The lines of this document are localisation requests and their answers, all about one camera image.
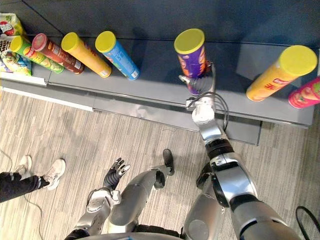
white sneaker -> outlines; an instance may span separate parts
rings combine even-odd
[[[60,177],[66,170],[66,162],[62,158],[55,160],[49,171],[43,175],[43,179],[49,182],[49,185],[44,186],[48,190],[53,190],[59,185]]]
[[[29,178],[31,176],[30,170],[32,166],[32,159],[29,155],[25,155],[21,158],[19,165],[15,169],[15,173],[18,173],[22,176],[22,179]]]

gray table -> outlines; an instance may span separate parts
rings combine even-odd
[[[94,38],[84,40],[95,49]],[[86,68],[80,75],[74,75],[70,71],[52,73],[49,84],[184,107],[190,94],[177,77],[182,71],[173,42],[128,39],[120,39],[120,42],[140,68],[139,79],[129,81],[115,67],[108,78],[101,78]],[[262,44],[205,43],[207,58],[211,59],[216,67],[216,91],[228,104],[230,115],[301,127],[312,124],[314,108],[293,108],[287,98],[295,88],[316,77],[316,70],[265,101],[252,102],[245,95],[246,89],[255,77],[268,68],[285,48]]]
[[[57,44],[61,41],[51,39]],[[84,40],[94,49],[94,38]],[[80,75],[67,70],[56,74],[33,64],[33,75],[44,78],[46,87],[9,80],[3,80],[2,85],[8,92],[88,111],[110,111],[197,131],[191,113],[185,110],[185,100],[191,95],[177,77],[181,69],[173,42],[128,39],[120,42],[141,70],[135,81],[124,78],[115,67],[110,77],[101,78],[88,68]],[[263,102],[252,102],[245,96],[252,80],[277,59],[284,46],[209,42],[205,47],[208,58],[215,63],[216,91],[230,109],[227,134],[231,139],[258,145],[261,121],[299,127],[312,124],[313,107],[295,109],[288,104],[287,96],[315,77],[316,71]],[[223,111],[217,112],[221,121]]]

yellow lid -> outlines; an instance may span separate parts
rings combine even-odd
[[[112,31],[104,31],[95,40],[95,48],[100,53],[107,53],[116,45],[116,36]]]
[[[310,48],[294,45],[285,49],[279,57],[280,67],[292,76],[303,76],[317,66],[317,55]]]
[[[61,47],[66,52],[71,52],[79,45],[79,37],[75,32],[69,32],[64,36],[61,42]]]
[[[198,28],[191,28],[175,38],[174,49],[178,54],[190,54],[198,50],[204,42],[204,32]]]
[[[15,36],[11,43],[10,43],[10,49],[12,52],[18,52],[19,49],[22,47],[24,40],[21,36]]]

purple can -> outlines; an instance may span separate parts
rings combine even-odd
[[[174,41],[174,49],[183,74],[189,78],[201,77],[206,69],[205,34],[202,30],[191,28],[180,33]],[[189,91],[197,95],[199,92],[188,86]]]

gray wall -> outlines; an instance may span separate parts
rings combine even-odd
[[[17,13],[29,34],[112,30],[119,38],[173,40],[201,28],[207,41],[320,47],[320,0],[25,0],[59,31],[25,3],[1,2],[0,11]]]

